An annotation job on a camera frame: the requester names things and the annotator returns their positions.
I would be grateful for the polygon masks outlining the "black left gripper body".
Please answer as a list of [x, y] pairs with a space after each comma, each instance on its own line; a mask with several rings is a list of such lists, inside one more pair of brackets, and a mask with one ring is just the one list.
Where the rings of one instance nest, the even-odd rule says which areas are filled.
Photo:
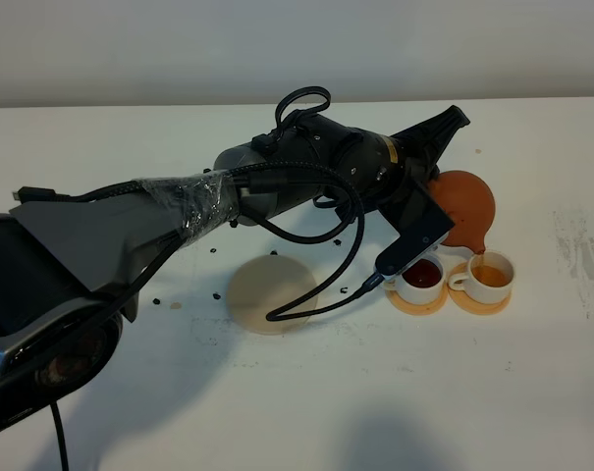
[[438, 177], [438, 161], [453, 135], [402, 131], [394, 136], [375, 133], [375, 137], [382, 145], [383, 157], [374, 208], [401, 234], [419, 218], [420, 211], [410, 208], [415, 185], [419, 183], [426, 188], [431, 180]]

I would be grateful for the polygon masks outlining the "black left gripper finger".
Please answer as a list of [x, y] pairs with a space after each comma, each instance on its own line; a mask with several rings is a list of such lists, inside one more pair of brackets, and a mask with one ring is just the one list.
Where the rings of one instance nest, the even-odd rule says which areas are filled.
[[408, 156], [434, 170], [455, 134], [469, 125], [470, 119], [462, 109], [452, 105], [430, 119], [393, 134], [392, 138]]

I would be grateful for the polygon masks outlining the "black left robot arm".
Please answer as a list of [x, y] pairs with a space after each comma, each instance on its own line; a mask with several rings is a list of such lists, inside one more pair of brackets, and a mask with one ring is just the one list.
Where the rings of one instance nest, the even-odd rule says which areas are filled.
[[268, 227], [306, 201], [342, 226], [378, 211], [397, 231], [369, 292], [453, 228], [428, 193], [469, 123], [452, 106], [392, 135], [279, 106], [274, 129], [188, 178], [116, 183], [80, 196], [24, 187], [0, 214], [0, 431], [89, 382], [111, 358], [138, 294], [179, 249], [224, 224]]

